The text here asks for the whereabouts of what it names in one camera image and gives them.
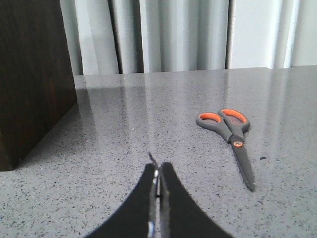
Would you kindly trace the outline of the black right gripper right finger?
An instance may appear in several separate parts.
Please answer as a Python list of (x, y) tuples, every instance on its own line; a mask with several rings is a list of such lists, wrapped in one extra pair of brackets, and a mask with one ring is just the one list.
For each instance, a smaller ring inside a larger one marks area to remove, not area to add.
[(192, 199), (171, 163), (163, 163), (159, 175), (162, 238), (232, 237), (211, 220)]

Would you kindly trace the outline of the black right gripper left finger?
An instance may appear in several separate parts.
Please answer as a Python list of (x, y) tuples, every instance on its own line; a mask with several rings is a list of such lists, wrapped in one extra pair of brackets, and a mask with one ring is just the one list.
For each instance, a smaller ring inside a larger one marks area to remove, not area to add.
[(89, 238), (153, 238), (156, 231), (156, 198), (159, 167), (149, 153), (150, 164), (122, 205)]

